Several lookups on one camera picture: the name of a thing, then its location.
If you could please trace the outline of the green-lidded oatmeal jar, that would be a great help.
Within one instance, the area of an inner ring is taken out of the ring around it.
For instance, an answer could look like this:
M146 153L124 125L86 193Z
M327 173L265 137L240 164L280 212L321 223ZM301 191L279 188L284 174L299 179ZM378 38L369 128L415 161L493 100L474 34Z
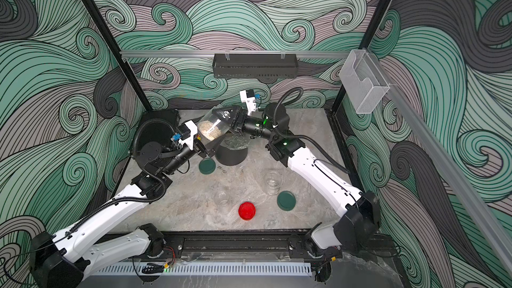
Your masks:
M208 111L197 122L198 133L200 134L201 138L205 141L214 141L220 138L221 136L225 135L231 128L231 126L226 126L213 115L214 108Z
M282 183L281 173L278 170L269 170L263 179L263 190L267 195L277 195Z

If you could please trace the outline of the green jar lid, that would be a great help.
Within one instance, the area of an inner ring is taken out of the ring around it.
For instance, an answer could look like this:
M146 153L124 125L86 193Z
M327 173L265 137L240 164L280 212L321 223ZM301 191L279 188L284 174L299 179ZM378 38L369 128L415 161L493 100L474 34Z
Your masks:
M296 203L296 198L290 191L282 191L277 196L277 205L283 211L292 211Z
M216 167L216 162L212 158L205 158L199 163L199 171L204 175L212 174Z

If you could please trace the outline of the clear oatmeal jar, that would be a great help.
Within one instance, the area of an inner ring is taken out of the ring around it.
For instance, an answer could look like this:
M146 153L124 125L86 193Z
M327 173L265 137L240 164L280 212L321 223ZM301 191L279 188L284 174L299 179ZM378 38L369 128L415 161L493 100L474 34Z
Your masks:
M230 203L229 193L220 189L214 194L213 201L219 208L228 207Z

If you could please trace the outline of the red jar lid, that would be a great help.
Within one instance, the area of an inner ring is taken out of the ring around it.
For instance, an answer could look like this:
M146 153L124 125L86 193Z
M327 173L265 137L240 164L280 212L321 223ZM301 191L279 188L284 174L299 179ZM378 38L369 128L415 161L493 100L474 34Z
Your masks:
M239 206L238 214L242 220L249 221L255 217L256 208L253 203L246 201Z

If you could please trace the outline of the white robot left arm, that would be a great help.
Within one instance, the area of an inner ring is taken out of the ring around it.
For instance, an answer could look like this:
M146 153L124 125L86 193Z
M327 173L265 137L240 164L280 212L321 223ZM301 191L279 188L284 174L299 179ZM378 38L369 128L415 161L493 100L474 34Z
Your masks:
M210 155L206 145L207 140L200 136L170 152L158 142L145 144L135 153L142 176L134 183L72 226L32 239L29 268L37 286L77 287L96 271L129 257L160 258L165 237L150 223L109 241L100 239L135 212L160 200L172 183L168 175L194 155Z

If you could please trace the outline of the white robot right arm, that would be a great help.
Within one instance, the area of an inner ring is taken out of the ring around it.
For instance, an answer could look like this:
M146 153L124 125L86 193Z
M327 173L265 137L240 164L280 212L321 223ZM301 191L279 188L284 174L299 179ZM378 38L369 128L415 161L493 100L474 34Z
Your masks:
M312 254L331 247L356 253L379 230L381 212L376 194L348 184L314 156L304 137L288 131L289 116L282 106L272 117L263 119L249 116L239 106L215 107L211 115L208 136L217 138L230 131L266 139L274 160L304 178L335 210L339 221L321 223L310 231Z

